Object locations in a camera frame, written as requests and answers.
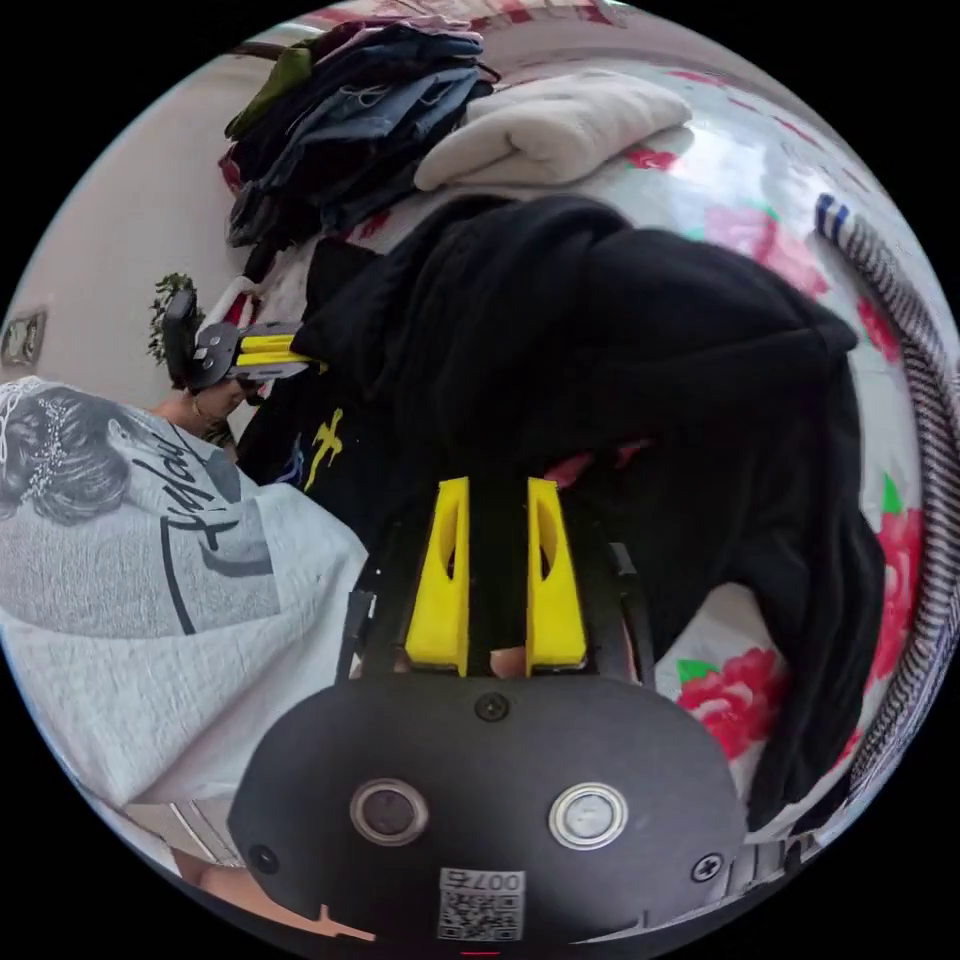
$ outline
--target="white wall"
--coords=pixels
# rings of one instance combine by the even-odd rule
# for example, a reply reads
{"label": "white wall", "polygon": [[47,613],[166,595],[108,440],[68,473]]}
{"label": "white wall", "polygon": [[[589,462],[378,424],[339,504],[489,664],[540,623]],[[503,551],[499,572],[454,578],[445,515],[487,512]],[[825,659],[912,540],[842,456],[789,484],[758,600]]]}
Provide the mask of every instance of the white wall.
{"label": "white wall", "polygon": [[243,252],[224,242],[232,198],[216,160],[224,126],[269,69],[224,57],[194,74],[124,131],[67,199],[11,308],[49,309],[40,376],[138,406],[167,393],[146,355],[153,287],[187,273],[210,307],[242,268]]}

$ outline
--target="person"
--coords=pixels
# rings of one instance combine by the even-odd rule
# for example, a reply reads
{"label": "person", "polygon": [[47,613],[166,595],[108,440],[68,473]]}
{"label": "person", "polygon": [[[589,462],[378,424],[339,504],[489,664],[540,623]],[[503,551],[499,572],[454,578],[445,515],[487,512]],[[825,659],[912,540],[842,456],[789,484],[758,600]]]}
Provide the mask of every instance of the person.
{"label": "person", "polygon": [[[0,645],[52,752],[120,836],[242,909],[372,939],[326,909],[284,910],[242,867],[128,816],[229,800],[273,722],[335,676],[366,552],[200,439],[244,396],[227,381],[145,411],[36,377],[0,385]],[[523,651],[493,669],[522,675]]]}

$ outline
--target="pile of clothes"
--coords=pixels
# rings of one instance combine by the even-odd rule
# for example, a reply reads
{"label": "pile of clothes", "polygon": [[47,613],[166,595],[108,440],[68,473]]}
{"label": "pile of clothes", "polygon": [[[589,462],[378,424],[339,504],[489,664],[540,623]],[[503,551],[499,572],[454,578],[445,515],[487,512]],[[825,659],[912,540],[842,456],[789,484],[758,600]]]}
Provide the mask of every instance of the pile of clothes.
{"label": "pile of clothes", "polygon": [[229,242],[341,235],[418,189],[573,183],[691,117],[679,95],[609,70],[495,90],[482,51],[443,17],[352,21],[286,48],[226,128]]}
{"label": "pile of clothes", "polygon": [[628,547],[657,658],[711,590],[753,591],[791,679],[751,830],[802,800],[857,724],[882,615],[850,327],[746,257],[562,195],[454,200],[386,256],[323,239],[308,294],[293,349],[329,369],[277,383],[241,469],[368,548],[441,480],[562,477]]}
{"label": "pile of clothes", "polygon": [[348,230],[412,192],[419,160],[492,92],[482,52],[442,17],[354,21],[286,50],[226,130],[229,242]]}

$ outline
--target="folded white towel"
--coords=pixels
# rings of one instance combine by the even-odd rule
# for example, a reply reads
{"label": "folded white towel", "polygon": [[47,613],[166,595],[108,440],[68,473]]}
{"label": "folded white towel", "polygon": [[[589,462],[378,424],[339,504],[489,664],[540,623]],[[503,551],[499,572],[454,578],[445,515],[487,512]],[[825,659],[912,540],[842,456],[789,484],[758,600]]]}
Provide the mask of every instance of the folded white towel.
{"label": "folded white towel", "polygon": [[691,116],[682,97],[629,74],[534,80],[472,101],[465,124],[424,157],[414,182],[420,190],[572,183]]}

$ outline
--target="printed graphic on t-shirt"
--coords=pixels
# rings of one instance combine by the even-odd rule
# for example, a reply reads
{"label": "printed graphic on t-shirt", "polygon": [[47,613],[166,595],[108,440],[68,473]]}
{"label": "printed graphic on t-shirt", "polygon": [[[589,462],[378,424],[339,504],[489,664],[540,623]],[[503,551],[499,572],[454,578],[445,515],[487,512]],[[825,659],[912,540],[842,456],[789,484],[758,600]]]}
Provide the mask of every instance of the printed graphic on t-shirt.
{"label": "printed graphic on t-shirt", "polygon": [[289,483],[291,486],[300,488],[303,482],[303,450],[300,449],[300,439],[302,433],[298,433],[293,441],[293,449],[290,451],[290,459],[283,465],[283,472],[277,477],[277,483]]}
{"label": "printed graphic on t-shirt", "polygon": [[222,450],[165,420],[36,379],[8,385],[0,609],[100,637],[272,616],[279,599],[255,490]]}
{"label": "printed graphic on t-shirt", "polygon": [[310,492],[310,488],[317,479],[317,470],[323,463],[324,457],[329,454],[327,465],[330,466],[333,464],[334,457],[343,452],[343,441],[337,436],[337,426],[342,418],[343,411],[337,407],[329,423],[320,424],[317,435],[313,438],[313,461],[310,464],[310,476],[307,477],[307,484],[303,488],[304,493]]}

